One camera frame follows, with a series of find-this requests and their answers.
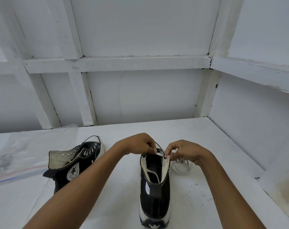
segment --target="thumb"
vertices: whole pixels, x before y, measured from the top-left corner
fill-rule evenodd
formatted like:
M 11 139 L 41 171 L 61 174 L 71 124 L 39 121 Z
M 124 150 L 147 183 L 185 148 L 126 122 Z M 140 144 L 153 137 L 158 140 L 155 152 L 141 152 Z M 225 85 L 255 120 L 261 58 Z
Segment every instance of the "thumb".
M 157 154 L 157 149 L 148 146 L 147 153 L 148 154 Z
M 176 153 L 170 153 L 170 160 L 171 161 L 175 161 L 175 160 L 178 160 L 179 158 L 181 158 L 182 155 L 181 155 L 181 152 L 180 152 L 180 149 L 178 149 L 176 151 Z

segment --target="forearm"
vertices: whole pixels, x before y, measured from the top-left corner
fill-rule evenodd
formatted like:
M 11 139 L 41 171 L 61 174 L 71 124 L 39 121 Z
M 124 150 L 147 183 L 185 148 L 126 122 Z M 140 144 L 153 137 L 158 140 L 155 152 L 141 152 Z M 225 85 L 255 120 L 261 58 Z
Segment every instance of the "forearm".
M 265 226 L 236 189 L 225 170 L 209 153 L 200 159 L 224 229 L 265 229 Z
M 122 157 L 123 149 L 116 143 L 77 178 L 52 196 L 24 228 L 79 228 Z

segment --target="sneaker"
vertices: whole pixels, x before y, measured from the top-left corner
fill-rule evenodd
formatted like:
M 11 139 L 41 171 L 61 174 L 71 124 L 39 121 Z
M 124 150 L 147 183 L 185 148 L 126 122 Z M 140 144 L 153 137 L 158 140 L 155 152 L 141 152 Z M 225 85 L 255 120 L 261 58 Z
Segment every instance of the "sneaker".
M 148 228 L 166 228 L 170 219 L 170 158 L 161 147 L 157 154 L 143 154 L 140 158 L 141 184 L 139 216 Z
M 56 193 L 103 154 L 104 146 L 98 136 L 91 136 L 68 151 L 50 151 L 48 170 L 43 176 L 55 181 Z

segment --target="white tabletop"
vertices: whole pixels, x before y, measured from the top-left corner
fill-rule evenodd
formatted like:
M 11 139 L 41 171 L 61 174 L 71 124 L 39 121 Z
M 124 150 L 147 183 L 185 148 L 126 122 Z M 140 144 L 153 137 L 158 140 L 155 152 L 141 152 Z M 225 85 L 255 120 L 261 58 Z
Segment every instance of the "white tabletop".
M 116 141 L 146 132 L 165 149 L 185 139 L 209 149 L 267 229 L 289 229 L 289 218 L 260 188 L 263 170 L 208 118 L 78 128 L 77 144 L 99 135 L 105 150 Z M 10 134 L 0 134 L 0 149 Z M 139 220 L 139 155 L 125 156 L 115 167 L 81 228 L 143 228 Z M 169 171 L 168 228 L 222 228 L 203 172 L 193 165 L 186 176 Z M 0 186 L 0 228 L 21 228 L 53 195 L 54 181 L 35 175 Z

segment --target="white star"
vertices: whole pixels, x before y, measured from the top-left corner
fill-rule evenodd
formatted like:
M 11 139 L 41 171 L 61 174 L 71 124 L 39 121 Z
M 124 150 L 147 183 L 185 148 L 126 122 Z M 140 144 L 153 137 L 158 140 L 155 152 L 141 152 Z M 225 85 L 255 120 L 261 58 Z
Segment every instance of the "white star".
M 149 224 L 149 226 L 150 226 L 150 228 L 159 228 L 160 225 L 156 226 L 156 225 L 154 224 L 153 226 L 151 226 L 151 225 Z

